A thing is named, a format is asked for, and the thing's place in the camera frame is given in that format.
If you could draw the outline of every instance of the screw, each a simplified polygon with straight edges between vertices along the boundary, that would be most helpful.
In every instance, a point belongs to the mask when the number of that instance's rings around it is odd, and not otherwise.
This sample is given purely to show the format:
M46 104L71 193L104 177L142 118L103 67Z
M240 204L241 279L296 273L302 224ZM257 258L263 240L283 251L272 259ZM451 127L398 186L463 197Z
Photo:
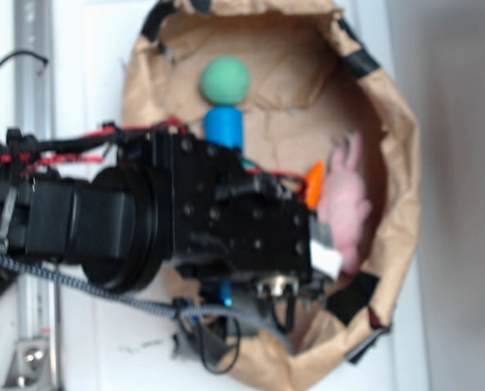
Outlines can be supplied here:
M192 215L194 214L194 206L191 203L187 202L183 205L183 213L187 217L192 217Z
M216 157L217 156L217 147L214 145L208 145L207 146L207 155L210 157Z
M184 138L181 141L181 149L183 150L183 152L191 153L194 149L194 145L192 145L192 142L189 138Z
M297 244L295 245L295 251L298 255L304 255L306 251L306 246L304 245L304 242L297 242Z
M219 208L215 207L215 206L212 206L210 208L210 218L214 221L214 222L218 222L219 219L221 218L221 211L219 210Z
M0 280L3 283L6 283L9 281L9 274L4 269L0 269Z
M262 250L262 248L264 247L264 242L262 241L262 239L255 239L253 241L253 248L257 251L260 251Z
M251 211L251 216L255 219L255 220L260 220L262 218L262 210L259 209L259 208L255 208Z
M293 223L295 224L295 226L300 226L300 224L302 224L302 219L300 218L300 216L298 214L296 214L293 217Z

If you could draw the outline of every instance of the toy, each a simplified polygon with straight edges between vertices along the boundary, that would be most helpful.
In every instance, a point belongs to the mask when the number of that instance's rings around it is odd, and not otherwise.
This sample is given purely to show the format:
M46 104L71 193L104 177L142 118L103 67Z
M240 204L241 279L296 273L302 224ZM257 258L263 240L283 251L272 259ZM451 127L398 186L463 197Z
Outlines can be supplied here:
M230 55L214 59L201 76L201 91L214 104L239 104L246 98L249 89L250 72L247 66Z
M243 150L243 114L232 105L241 103L250 89L250 72L245 63L231 56L214 59L201 76L201 91L212 103L204 119L206 140Z
M322 161L318 161L306 175L306 205L310 209L315 209L318 201L321 198L322 182L324 180L324 172L326 165Z
M319 220L329 224L334 247L343 255L343 273L350 276L360 269L357 246L372 207L366 199L364 180L356 172L361 143L360 134L354 133L349 137L348 147L335 149L317 206Z

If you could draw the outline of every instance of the bunny ear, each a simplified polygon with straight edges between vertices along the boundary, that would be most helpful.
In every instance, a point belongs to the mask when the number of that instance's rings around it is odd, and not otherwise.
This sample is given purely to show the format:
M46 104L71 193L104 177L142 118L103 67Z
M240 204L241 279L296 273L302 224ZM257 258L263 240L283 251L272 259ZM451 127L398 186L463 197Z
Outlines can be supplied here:
M346 164L345 147L337 147L331 155L331 171L342 171Z
M362 136L355 132L349 136L349 149L345 162L346 169L355 171L358 168L360 155L362 153Z

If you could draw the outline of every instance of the black tape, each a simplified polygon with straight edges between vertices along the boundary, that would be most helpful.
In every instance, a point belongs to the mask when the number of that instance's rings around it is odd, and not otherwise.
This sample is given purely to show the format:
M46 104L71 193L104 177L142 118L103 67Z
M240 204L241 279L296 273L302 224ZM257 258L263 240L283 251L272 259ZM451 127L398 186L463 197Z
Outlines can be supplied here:
M345 20L344 18L340 19L339 20L339 26L340 28L346 32L346 34L353 40L353 41L357 41L358 43L360 43L360 45L362 47L364 47L364 43L358 38L358 36L356 35L355 33L355 30L353 30L351 28L351 26L349 25L349 23L347 22L347 20Z
M355 51L354 53L342 58L344 64L346 65L347 69L349 69L353 77L355 79L361 79L362 77L365 77L371 72L379 69L380 64L365 49L364 43L358 38L347 21L345 19L339 20L339 26L352 40L358 42L362 46L362 49L359 51Z
M204 15L208 15L210 13L212 0L190 0L190 2L197 12Z
M176 11L177 8L174 6L174 1L158 2L146 17L141 34L150 42L154 42L159 37L163 21Z
M351 351L346 354L347 361L351 364L357 364L362 359L362 357L364 357L365 352L367 352L367 350L376 343L377 339L390 331L391 326L375 329L368 338L363 340L360 344L355 346L353 349L351 349Z
M369 304L377 284L378 277L360 272L345 289L327 299L326 309L347 326Z
M351 53L342 60L355 79L361 79L380 68L380 64L371 57L366 49Z

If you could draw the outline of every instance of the blue cylinder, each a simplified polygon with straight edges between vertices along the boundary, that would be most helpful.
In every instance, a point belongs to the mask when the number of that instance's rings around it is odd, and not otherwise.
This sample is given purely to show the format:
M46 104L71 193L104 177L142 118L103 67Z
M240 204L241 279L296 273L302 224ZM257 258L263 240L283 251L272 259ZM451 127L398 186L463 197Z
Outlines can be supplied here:
M243 114L237 108L213 108L204 117L204 130L210 143L243 150Z

